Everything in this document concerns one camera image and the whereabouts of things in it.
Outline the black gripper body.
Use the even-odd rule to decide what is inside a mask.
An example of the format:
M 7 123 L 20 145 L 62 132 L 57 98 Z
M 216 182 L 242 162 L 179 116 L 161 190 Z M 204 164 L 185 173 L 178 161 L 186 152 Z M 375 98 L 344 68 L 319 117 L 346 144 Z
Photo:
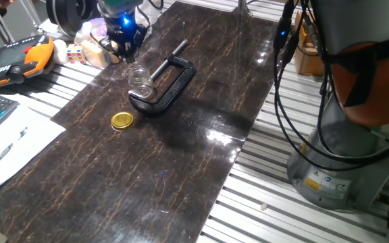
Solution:
M 123 13 L 116 18 L 104 18 L 109 39 L 119 50 L 135 51 L 140 48 L 147 35 L 148 27 L 137 24 L 133 13 Z

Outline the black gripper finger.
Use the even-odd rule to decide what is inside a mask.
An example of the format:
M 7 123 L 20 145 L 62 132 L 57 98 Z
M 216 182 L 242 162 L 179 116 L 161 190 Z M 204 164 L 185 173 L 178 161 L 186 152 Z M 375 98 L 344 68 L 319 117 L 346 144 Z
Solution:
M 125 47 L 123 50 L 123 58 L 127 64 L 134 63 L 136 56 L 136 47 Z
M 116 57 L 120 56 L 118 44 L 113 40 L 107 40 L 107 44 L 105 45 L 107 51 Z

